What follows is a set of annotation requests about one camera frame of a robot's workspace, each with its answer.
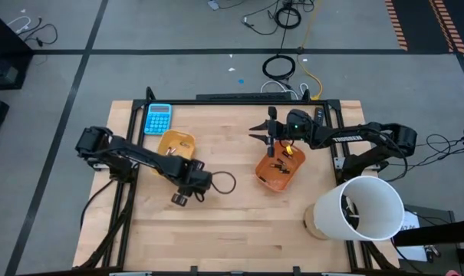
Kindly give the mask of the orange plastic bin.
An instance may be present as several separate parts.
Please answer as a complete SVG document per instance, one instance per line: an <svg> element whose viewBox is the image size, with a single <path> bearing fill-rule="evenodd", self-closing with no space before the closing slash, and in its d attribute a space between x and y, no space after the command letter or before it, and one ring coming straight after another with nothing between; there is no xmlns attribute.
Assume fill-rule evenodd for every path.
<svg viewBox="0 0 464 276"><path fill-rule="evenodd" d="M291 145L293 150L292 158L290 159L282 154L283 151L286 151L287 145ZM270 167L272 163L280 164L277 158L287 163L287 166L283 166L283 169L289 169L291 171L290 174L283 174L279 169ZM305 154L296 146L290 143L276 141L275 156L271 158L266 153L255 167L255 175L258 182L270 190L274 192L284 192L305 160ZM266 182L259 180L259 176L262 176Z"/></svg>

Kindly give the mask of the yellow plastic bin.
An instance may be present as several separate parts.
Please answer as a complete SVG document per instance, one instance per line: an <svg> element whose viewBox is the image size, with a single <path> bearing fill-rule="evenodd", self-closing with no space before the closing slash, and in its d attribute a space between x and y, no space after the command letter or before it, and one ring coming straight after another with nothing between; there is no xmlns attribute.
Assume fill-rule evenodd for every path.
<svg viewBox="0 0 464 276"><path fill-rule="evenodd" d="M180 146L179 143L187 143L190 148ZM169 148L176 148L176 152L172 155L167 155ZM157 153L164 156L181 156L186 159L192 159L196 148L196 139L193 135L180 132L177 130L167 130L161 137L157 147Z"/></svg>

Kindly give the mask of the white cylindrical bucket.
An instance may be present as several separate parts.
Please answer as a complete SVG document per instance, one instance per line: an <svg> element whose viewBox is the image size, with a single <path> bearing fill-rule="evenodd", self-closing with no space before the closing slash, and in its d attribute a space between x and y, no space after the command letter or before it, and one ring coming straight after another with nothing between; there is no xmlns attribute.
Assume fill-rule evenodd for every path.
<svg viewBox="0 0 464 276"><path fill-rule="evenodd" d="M341 207L346 196L358 211L358 226L346 220ZM358 176L318 198L313 208L314 226L329 239L378 242L392 238L405 216L397 191L382 179Z"/></svg>

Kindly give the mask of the black aluminium table frame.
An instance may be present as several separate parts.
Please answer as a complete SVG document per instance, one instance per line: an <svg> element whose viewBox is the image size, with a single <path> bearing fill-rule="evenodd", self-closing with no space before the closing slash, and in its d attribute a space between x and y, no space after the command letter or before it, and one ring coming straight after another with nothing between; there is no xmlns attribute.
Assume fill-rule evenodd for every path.
<svg viewBox="0 0 464 276"><path fill-rule="evenodd" d="M255 177L264 145L248 130L267 115L268 103L173 101L173 127L196 138L197 159L216 173L204 202L171 203L174 185L142 167L131 184L106 187L97 172L74 256L75 274L149 276L310 274L374 271L375 258L356 241L319 240L304 229L304 210L336 186L333 158L360 154L367 142L305 150L306 161L284 192Z"/></svg>

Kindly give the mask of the round wooden base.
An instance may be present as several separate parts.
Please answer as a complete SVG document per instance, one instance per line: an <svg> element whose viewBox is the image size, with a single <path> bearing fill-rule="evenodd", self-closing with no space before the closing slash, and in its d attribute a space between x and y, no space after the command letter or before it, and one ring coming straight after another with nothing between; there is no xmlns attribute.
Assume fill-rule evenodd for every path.
<svg viewBox="0 0 464 276"><path fill-rule="evenodd" d="M314 223L314 204L310 204L304 211L303 222L306 231L309 235L319 240L328 240L327 237L321 230L319 230Z"/></svg>

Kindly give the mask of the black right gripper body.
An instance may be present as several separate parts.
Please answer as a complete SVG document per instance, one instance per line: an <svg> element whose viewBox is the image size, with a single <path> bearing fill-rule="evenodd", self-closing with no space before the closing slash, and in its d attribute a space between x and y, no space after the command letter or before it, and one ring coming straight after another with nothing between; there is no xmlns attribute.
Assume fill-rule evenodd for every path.
<svg viewBox="0 0 464 276"><path fill-rule="evenodd" d="M286 140L288 134L287 126L277 121L277 110L275 107L268 107L268 115L268 156L272 158L275 156L275 141Z"/></svg>

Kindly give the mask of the white paper sheet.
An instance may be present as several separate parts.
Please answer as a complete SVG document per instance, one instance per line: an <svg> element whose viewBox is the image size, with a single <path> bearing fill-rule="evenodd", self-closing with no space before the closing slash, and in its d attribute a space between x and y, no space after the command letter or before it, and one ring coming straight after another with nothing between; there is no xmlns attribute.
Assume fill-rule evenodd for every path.
<svg viewBox="0 0 464 276"><path fill-rule="evenodd" d="M420 228L419 217L409 211L405 211L403 223L401 225L401 232L407 232ZM399 259L405 257L409 261L428 262L426 249L423 245L418 244L417 241L410 241L411 236L403 235L402 241L397 239L397 249L400 251Z"/></svg>

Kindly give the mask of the black side table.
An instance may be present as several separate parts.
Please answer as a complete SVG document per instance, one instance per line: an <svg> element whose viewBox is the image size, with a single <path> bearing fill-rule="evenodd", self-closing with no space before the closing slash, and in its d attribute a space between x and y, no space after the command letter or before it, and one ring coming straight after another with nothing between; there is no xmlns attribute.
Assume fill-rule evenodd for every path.
<svg viewBox="0 0 464 276"><path fill-rule="evenodd" d="M447 222L442 218L430 218L419 215L408 208L405 208L405 211L416 214L419 219L429 223L429 226L407 232L399 232L391 239L395 248L397 248L397 239L401 242L403 235L407 237L411 236L411 242L417 241L421 245L459 244L464 242L464 221ZM464 248L457 248L456 255L459 263L464 265Z"/></svg>

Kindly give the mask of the black desk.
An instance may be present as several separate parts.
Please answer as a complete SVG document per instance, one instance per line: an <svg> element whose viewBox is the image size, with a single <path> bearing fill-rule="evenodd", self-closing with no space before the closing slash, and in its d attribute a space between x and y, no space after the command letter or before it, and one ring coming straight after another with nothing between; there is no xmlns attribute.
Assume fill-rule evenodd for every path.
<svg viewBox="0 0 464 276"><path fill-rule="evenodd" d="M22 88L33 56L33 50L0 19L0 90Z"/></svg>

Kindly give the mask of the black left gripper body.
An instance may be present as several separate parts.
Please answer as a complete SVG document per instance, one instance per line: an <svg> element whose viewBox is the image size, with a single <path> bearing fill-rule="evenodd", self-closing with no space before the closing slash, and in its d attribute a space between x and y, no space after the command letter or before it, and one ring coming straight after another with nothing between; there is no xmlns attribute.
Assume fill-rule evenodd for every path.
<svg viewBox="0 0 464 276"><path fill-rule="evenodd" d="M205 163L197 159L183 161L177 176L171 178L171 182L178 187L171 198L172 203L184 207L192 195L204 196L212 181L211 172L205 171L204 166Z"/></svg>

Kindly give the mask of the blue calculator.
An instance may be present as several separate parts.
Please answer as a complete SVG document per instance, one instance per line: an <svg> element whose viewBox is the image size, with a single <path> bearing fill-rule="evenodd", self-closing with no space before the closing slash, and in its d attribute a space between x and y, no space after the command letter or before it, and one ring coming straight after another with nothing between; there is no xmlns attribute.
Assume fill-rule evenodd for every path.
<svg viewBox="0 0 464 276"><path fill-rule="evenodd" d="M144 133L161 136L170 129L173 108L167 103L152 103L148 107Z"/></svg>

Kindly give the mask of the black keyboard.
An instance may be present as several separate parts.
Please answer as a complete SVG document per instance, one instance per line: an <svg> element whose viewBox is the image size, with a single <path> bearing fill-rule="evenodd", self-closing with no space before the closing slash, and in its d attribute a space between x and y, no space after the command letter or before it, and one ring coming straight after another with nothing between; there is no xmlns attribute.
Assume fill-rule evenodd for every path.
<svg viewBox="0 0 464 276"><path fill-rule="evenodd" d="M243 94L197 94L196 100L222 101L222 100L240 100L240 101L275 101L290 100L291 95L287 93L243 93Z"/></svg>

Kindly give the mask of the black mat orange stripes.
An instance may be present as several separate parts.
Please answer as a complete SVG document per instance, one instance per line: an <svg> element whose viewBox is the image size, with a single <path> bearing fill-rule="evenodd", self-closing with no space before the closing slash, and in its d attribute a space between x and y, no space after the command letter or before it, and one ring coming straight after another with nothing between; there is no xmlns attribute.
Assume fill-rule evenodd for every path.
<svg viewBox="0 0 464 276"><path fill-rule="evenodd" d="M384 0L399 47L464 54L464 0Z"/></svg>

